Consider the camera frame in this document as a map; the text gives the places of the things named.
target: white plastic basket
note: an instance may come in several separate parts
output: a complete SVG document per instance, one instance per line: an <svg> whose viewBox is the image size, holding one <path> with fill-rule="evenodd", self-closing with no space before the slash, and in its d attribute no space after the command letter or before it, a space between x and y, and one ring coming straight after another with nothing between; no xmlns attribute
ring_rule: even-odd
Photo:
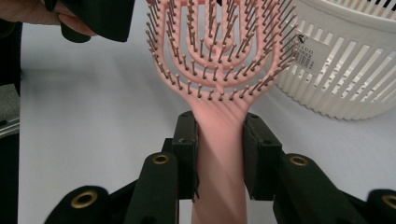
<svg viewBox="0 0 396 224"><path fill-rule="evenodd" d="M293 3L299 52L277 86L338 119L368 119L396 106L396 0Z"/></svg>

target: brass insert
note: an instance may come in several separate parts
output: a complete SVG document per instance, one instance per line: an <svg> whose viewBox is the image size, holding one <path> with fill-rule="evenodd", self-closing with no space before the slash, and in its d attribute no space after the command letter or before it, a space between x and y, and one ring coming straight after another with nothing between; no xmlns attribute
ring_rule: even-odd
<svg viewBox="0 0 396 224"><path fill-rule="evenodd" d="M98 194L95 190L87 190L74 197L70 205L74 208L85 208L93 204L98 198Z"/></svg>
<svg viewBox="0 0 396 224"><path fill-rule="evenodd" d="M396 195L386 194L382 196L382 201L389 207L396 209Z"/></svg>
<svg viewBox="0 0 396 224"><path fill-rule="evenodd" d="M289 160L291 163L299 166L306 166L308 164L308 160L300 156L292 156Z"/></svg>
<svg viewBox="0 0 396 224"><path fill-rule="evenodd" d="M166 164L167 162L169 162L169 157L163 154L159 154L152 158L152 162L158 165Z"/></svg>

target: hairbrush bristle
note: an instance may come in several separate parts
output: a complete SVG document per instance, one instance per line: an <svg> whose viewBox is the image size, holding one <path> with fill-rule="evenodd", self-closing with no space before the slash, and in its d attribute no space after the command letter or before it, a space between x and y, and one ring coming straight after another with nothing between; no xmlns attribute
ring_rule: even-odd
<svg viewBox="0 0 396 224"><path fill-rule="evenodd" d="M179 94L195 92L199 98L204 98L201 97L204 94L207 96L205 99L224 102L224 99L234 99L234 88L237 88L238 98L259 97L264 93L262 89L273 86L271 82L275 76L294 60L293 30L297 24L290 26L296 17L291 13L295 9L291 2L223 0L222 19L217 21L215 0L151 1L147 35L158 72L163 74L168 86ZM202 22L198 16L199 5L205 5L203 36L199 36L198 32L198 24ZM187 9L184 16L183 7ZM240 41L235 43L238 18ZM181 37L184 35L181 34L181 27L186 27L188 54L181 49ZM253 46L253 36L256 37L256 46ZM165 62L166 41L180 75L171 72ZM253 49L256 53L253 59L249 59ZM267 68L266 74L257 78L264 66ZM252 80L257 82L247 86L246 83Z"/></svg>

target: hairbrush head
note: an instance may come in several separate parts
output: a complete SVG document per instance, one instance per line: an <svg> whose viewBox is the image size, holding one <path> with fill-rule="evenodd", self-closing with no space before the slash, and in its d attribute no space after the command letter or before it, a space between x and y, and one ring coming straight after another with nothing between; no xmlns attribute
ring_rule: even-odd
<svg viewBox="0 0 396 224"><path fill-rule="evenodd" d="M148 7L149 50L160 78L199 124L200 200L192 223L247 223L242 124L294 60L295 6L223 0L219 20L215 0L155 0Z"/></svg>

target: white surface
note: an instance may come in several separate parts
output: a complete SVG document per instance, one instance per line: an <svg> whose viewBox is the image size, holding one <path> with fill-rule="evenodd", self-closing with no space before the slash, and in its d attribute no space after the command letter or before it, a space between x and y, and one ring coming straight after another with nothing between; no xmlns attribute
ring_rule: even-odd
<svg viewBox="0 0 396 224"><path fill-rule="evenodd" d="M43 223L69 191L110 193L138 178L144 159L172 137L189 110L155 73L146 43L144 1L130 39L66 41L56 26L25 25L21 83L21 224ZM396 110L365 121L329 119L274 88L251 108L286 152L300 153L334 184L365 199L396 189ZM183 202L180 223L189 223ZM248 203L249 223L275 223L271 203Z"/></svg>

